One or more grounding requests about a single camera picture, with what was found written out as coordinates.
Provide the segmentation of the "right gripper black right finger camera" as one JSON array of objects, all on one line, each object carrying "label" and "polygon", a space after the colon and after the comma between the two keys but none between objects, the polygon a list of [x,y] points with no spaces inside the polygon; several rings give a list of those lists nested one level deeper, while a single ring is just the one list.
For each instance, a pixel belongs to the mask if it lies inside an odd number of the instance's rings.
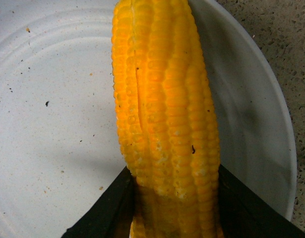
[{"label": "right gripper black right finger camera", "polygon": [[219,166],[218,204],[226,238],[305,238],[305,233]]}]

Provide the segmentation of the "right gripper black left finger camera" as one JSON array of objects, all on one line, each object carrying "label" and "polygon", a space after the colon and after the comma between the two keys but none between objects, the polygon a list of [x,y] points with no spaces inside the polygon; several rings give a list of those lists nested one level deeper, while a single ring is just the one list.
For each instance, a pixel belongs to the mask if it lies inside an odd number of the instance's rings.
[{"label": "right gripper black left finger camera", "polygon": [[134,181],[124,168],[63,238],[128,238],[135,209]]}]

